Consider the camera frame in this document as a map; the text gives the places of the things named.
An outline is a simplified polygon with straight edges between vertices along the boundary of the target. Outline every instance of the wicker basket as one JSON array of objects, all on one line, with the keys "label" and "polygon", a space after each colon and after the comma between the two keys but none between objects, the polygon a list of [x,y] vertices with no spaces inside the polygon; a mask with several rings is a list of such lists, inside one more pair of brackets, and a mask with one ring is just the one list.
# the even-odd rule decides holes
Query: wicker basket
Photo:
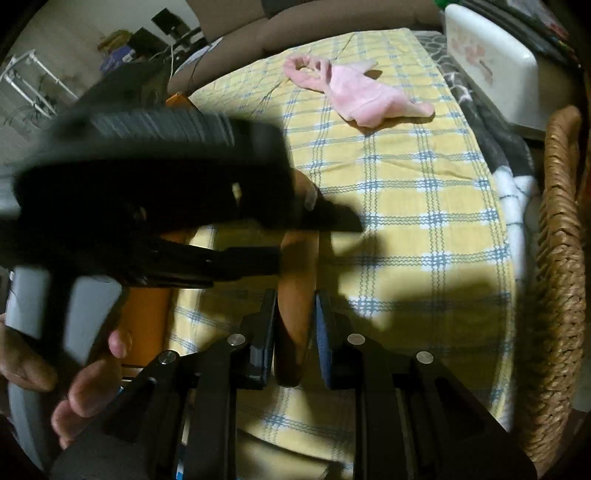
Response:
[{"label": "wicker basket", "polygon": [[552,463],[571,410],[583,356],[585,275],[577,212],[580,112],[569,106],[550,119],[537,265],[537,312],[520,365],[517,439],[542,475]]}]

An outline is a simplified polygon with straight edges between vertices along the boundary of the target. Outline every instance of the pink towel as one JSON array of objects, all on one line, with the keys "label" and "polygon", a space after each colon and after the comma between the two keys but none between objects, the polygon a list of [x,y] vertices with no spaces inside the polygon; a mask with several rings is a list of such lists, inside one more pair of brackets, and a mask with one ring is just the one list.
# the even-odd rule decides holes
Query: pink towel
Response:
[{"label": "pink towel", "polygon": [[[384,118],[396,116],[430,117],[430,103],[413,103],[400,89],[384,85],[364,74],[375,67],[373,60],[333,65],[329,59],[295,53],[287,57],[283,72],[297,86],[323,92],[336,112],[360,127],[377,127]],[[301,70],[308,67],[313,76]]]}]

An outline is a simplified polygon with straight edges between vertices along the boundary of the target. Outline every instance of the gray plastic part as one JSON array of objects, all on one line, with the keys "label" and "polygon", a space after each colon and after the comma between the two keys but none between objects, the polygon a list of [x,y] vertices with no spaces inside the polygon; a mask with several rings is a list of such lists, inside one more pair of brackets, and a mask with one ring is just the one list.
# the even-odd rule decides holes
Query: gray plastic part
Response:
[{"label": "gray plastic part", "polygon": [[46,308],[51,308],[48,297],[54,280],[47,270],[16,268],[7,305],[9,327],[28,336],[32,343],[38,340],[47,351],[60,351],[53,362],[59,375],[54,392],[40,394],[16,385],[8,386],[19,444],[33,463],[46,472],[61,452],[51,428],[51,412],[64,398],[76,372],[106,346],[107,335],[116,323],[113,318],[123,299],[122,286],[112,278],[79,277],[71,285],[65,284],[71,292],[61,345],[43,345],[43,332],[47,331],[43,322]]}]

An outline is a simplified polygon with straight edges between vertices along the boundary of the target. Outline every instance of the finger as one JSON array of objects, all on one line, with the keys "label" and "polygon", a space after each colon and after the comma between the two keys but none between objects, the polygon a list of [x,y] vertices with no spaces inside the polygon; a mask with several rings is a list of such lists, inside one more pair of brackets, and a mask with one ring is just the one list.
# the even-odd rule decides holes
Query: finger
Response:
[{"label": "finger", "polygon": [[51,426],[53,431],[62,440],[72,441],[76,436],[90,423],[91,419],[80,417],[74,412],[70,401],[64,399],[57,404],[57,407],[51,415]]},{"label": "finger", "polygon": [[92,417],[115,398],[120,384],[121,363],[106,355],[76,375],[68,392],[72,410],[80,417]]},{"label": "finger", "polygon": [[50,391],[57,382],[56,371],[4,323],[0,323],[0,375],[29,390]]},{"label": "finger", "polygon": [[115,358],[125,358],[131,350],[131,333],[122,329],[111,332],[109,350]]},{"label": "finger", "polygon": [[74,440],[60,437],[60,447],[62,450],[66,450],[72,443],[74,443]]}]

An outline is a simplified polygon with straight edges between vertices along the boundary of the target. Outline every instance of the brown couch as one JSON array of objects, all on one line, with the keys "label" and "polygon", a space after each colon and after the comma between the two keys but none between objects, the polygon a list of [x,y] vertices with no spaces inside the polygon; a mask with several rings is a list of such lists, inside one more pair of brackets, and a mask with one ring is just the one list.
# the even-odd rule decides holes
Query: brown couch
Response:
[{"label": "brown couch", "polygon": [[299,5],[272,18],[265,16],[262,1],[269,2],[187,0],[206,40],[223,38],[200,60],[177,72],[168,92],[189,95],[255,60],[321,38],[352,31],[441,27],[433,0],[292,0]]}]

